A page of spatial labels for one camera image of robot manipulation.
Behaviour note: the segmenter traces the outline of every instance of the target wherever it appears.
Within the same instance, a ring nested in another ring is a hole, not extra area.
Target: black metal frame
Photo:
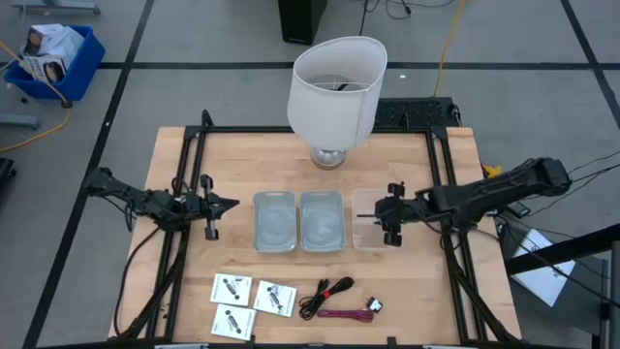
[[[197,139],[197,151],[192,164],[192,174],[190,182],[190,190],[197,190],[198,180],[200,176],[200,170],[202,166],[202,157],[204,147],[206,145],[207,134],[209,133],[292,133],[293,129],[288,126],[214,126],[208,113],[202,114],[202,125],[200,126],[187,126],[183,135],[183,145],[181,146],[181,154],[179,156],[178,167],[176,171],[176,177],[179,179],[184,178],[186,174],[186,168],[188,166],[189,150],[193,139]],[[428,148],[428,157],[430,162],[431,176],[434,185],[441,185],[442,180],[439,171],[439,163],[437,159],[435,139],[439,140],[444,162],[446,166],[446,172],[448,177],[448,184],[456,184],[456,175],[454,172],[454,166],[451,159],[450,143],[448,138],[448,132],[446,127],[431,127],[428,128],[415,128],[415,129],[403,129],[403,128],[376,128],[373,133],[392,133],[392,134],[423,134],[426,138],[426,144]],[[182,180],[177,180],[173,189],[174,195],[179,196],[181,194]],[[442,222],[442,227],[446,227],[447,222]],[[83,343],[75,345],[60,346],[62,348],[71,349],[86,349],[86,348],[108,348],[108,347],[138,347],[138,348],[152,348],[154,345],[171,344],[174,332],[174,325],[176,320],[176,314],[178,310],[178,302],[180,297],[181,282],[183,279],[183,267],[185,264],[185,258],[187,256],[187,245],[189,240],[190,227],[186,227],[180,232],[181,237],[178,243],[177,259],[181,260],[181,265],[177,266],[178,272],[172,282],[172,289],[170,293],[170,307],[168,316],[166,317],[166,326],[163,337],[155,336],[155,330],[157,327],[157,319],[160,311],[160,306],[154,306],[150,309],[145,308],[142,312],[146,313],[149,317],[146,323],[145,338],[133,338],[133,339],[116,339],[108,342],[98,343]],[[158,272],[156,276],[156,290],[157,292],[165,292],[161,287],[164,285],[164,279],[171,271],[168,270],[168,264],[171,258],[172,241],[175,233],[166,233],[164,243],[162,245],[162,254],[160,257]],[[466,234],[460,234],[460,250],[463,260],[463,269],[466,273],[467,280],[474,286],[476,286],[476,275],[474,271],[474,264],[472,261],[471,250],[469,241]],[[453,252],[452,240],[449,236],[443,236],[444,248],[446,251],[446,257],[451,257]],[[449,275],[449,283],[452,295],[452,302],[454,307],[454,318],[458,331],[458,337],[461,345],[476,346],[479,348],[541,348],[551,349],[554,347],[542,346],[536,344],[526,343],[514,343],[514,342],[498,342],[488,341],[486,336],[485,323],[482,320],[480,312],[472,306],[475,325],[476,325],[476,339],[472,339],[468,335],[467,320],[465,318],[465,311],[463,306],[463,300],[461,298],[461,287],[458,281],[451,274]],[[254,342],[255,338],[252,336],[252,340],[245,344],[235,343],[209,343],[209,348],[290,348],[290,347],[312,347],[316,344],[258,344]],[[387,344],[372,344],[372,345],[347,345],[347,344],[320,344],[322,348],[422,348],[422,345],[398,345],[396,338],[388,337]]]

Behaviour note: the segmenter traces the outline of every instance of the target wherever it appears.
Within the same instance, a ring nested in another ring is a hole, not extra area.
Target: lamp base
[[[345,161],[346,150],[324,150],[312,148],[312,162],[322,170],[334,170]]]

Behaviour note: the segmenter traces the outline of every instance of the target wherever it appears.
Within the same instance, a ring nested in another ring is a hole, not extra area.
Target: clear plastic container
[[[384,244],[384,231],[375,224],[377,218],[357,217],[358,214],[374,214],[375,203],[389,196],[386,189],[356,189],[353,191],[351,212],[353,215],[353,247],[366,251],[385,251],[393,246]]]
[[[267,191],[254,195],[254,242],[259,252],[289,252],[297,245],[295,193]]]
[[[303,192],[299,198],[299,206],[301,248],[310,252],[332,252],[345,247],[345,210],[340,192]]]

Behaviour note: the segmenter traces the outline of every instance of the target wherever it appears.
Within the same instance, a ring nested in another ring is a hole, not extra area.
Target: gray floor
[[[0,40],[15,48],[20,13],[9,8],[9,3],[0,0]],[[599,61],[620,62],[615,34],[620,30],[616,20],[620,3],[571,3]],[[104,60],[122,62],[143,5],[144,0],[107,0],[100,3],[100,16],[28,12],[25,22],[91,25],[107,49]],[[438,9],[413,7],[411,18],[394,20],[380,5],[367,15],[364,35],[381,40],[390,61],[436,62],[456,6],[457,1]],[[402,15],[402,8],[395,4],[390,4],[390,11]],[[361,15],[359,1],[331,0],[317,42],[356,35]],[[156,0],[136,61],[278,62],[292,61],[305,49],[282,42],[276,0]],[[7,59],[0,52],[0,61]],[[587,62],[556,0],[469,1],[447,61]],[[620,72],[604,73],[620,93]],[[19,171],[0,205],[3,348],[16,348],[24,339],[119,74],[120,70],[99,70],[61,132],[3,154],[16,161]],[[388,70],[382,94],[429,96],[435,78],[435,70]],[[219,125],[285,125],[290,81],[288,69],[132,70],[101,165],[141,186],[157,129],[197,123],[202,109],[209,109]],[[463,123],[474,128],[480,158],[487,164],[509,169],[529,157],[553,156],[570,169],[620,149],[618,125],[591,71],[447,70],[440,95],[458,104]],[[4,90],[1,111],[36,114],[44,130],[64,117],[57,103],[30,100],[21,104],[20,97],[16,88]],[[0,128],[0,147],[32,134]],[[528,223],[572,236],[617,223],[618,177],[614,172],[602,175]],[[537,208],[548,201],[528,203]],[[40,345],[106,338],[129,240],[113,207],[88,201]],[[517,313],[527,339],[589,346],[587,334],[566,324],[550,323],[519,304]]]

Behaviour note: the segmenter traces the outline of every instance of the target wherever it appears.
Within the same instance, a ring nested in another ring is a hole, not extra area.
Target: black power cord
[[[154,231],[151,232],[151,234],[149,234],[146,238],[144,238],[144,240],[142,240],[138,244],[138,246],[136,246],[134,251],[132,251],[132,254],[129,255],[129,258],[127,259],[127,263],[125,264],[125,269],[123,270],[123,276],[120,281],[120,291],[118,292],[118,299],[116,300],[116,307],[114,308],[114,318],[112,320],[113,325],[114,325],[114,332],[116,333],[116,335],[121,334],[121,331],[118,329],[118,308],[120,307],[120,301],[123,299],[123,291],[125,289],[125,280],[127,278],[127,271],[129,270],[129,266],[132,264],[132,261],[134,260],[134,257],[136,257],[136,254],[138,253],[138,251],[140,251],[140,249],[149,240],[151,240],[157,232],[159,232],[159,228],[156,228]]]
[[[519,242],[515,237],[512,236],[512,230],[510,225],[508,225],[508,236],[510,238],[512,238],[516,243],[518,243],[519,246],[521,246],[521,248],[523,248],[524,250],[528,251],[529,254],[532,255],[532,257],[536,258],[537,260],[539,260],[541,263],[543,263],[544,265],[546,265],[547,267],[550,267],[551,269],[555,270],[555,272],[557,272],[558,274],[564,276],[567,278],[567,280],[572,281],[573,283],[575,283],[576,285],[580,286],[582,289],[584,289],[585,291],[591,293],[594,296],[599,297],[600,299],[602,299],[603,301],[607,301],[609,304],[614,305],[616,307],[620,308],[620,303],[618,303],[617,301],[612,300],[611,298],[602,295],[601,293],[589,288],[588,286],[586,286],[585,284],[583,284],[581,281],[571,277],[570,275],[566,274],[565,272],[561,271],[559,268],[556,268],[554,265],[552,265],[549,261],[547,261],[545,258],[541,257],[538,253],[533,252],[528,250],[527,248],[525,248],[523,246],[523,244],[521,244],[521,242]]]
[[[326,299],[339,292],[349,290],[353,284],[353,279],[349,276],[345,276],[328,290],[329,280],[323,279],[319,281],[319,286],[314,296],[304,297],[299,300],[299,316],[303,320],[312,319]]]
[[[527,224],[525,224],[525,223],[523,223],[523,222],[519,222],[519,221],[517,221],[517,220],[514,220],[514,219],[512,219],[512,218],[510,218],[510,217],[505,217],[505,216],[497,216],[497,217],[495,217],[495,218],[501,218],[501,219],[504,219],[504,221],[505,221],[505,222],[504,222],[504,224],[506,224],[506,226],[507,226],[507,227],[509,227],[509,228],[510,228],[510,224],[511,224],[511,223],[509,222],[509,219],[510,219],[510,221],[511,221],[512,223],[518,223],[518,224],[521,224],[521,225],[523,225],[523,227],[525,227],[525,228],[527,228],[527,229],[530,229],[530,230],[534,229],[534,230],[537,230],[537,231],[541,231],[541,232],[548,232],[548,233],[551,233],[551,234],[557,234],[557,235],[559,235],[559,236],[566,237],[566,238],[569,238],[569,239],[574,239],[574,237],[571,237],[571,236],[570,236],[570,235],[568,235],[568,234],[559,233],[559,232],[554,232],[554,231],[550,231],[550,230],[547,230],[547,229],[542,229],[542,228],[530,227],[529,225],[527,225]],[[537,246],[538,248],[540,248],[540,246],[536,245],[533,241],[531,241],[531,240],[530,240],[530,242],[532,242],[535,246]],[[607,280],[610,280],[610,279],[611,279],[609,276],[603,275],[603,274],[601,274],[601,273],[597,272],[596,270],[593,270],[592,268],[588,267],[588,265],[586,265],[585,263],[583,263],[583,262],[579,261],[578,259],[575,259],[574,261],[575,261],[576,263],[581,264],[581,266],[582,266],[582,267],[586,268],[587,270],[590,270],[590,272],[594,273],[594,274],[595,274],[595,275],[597,275],[597,276],[600,276],[600,277],[605,278],[605,279],[607,279]]]

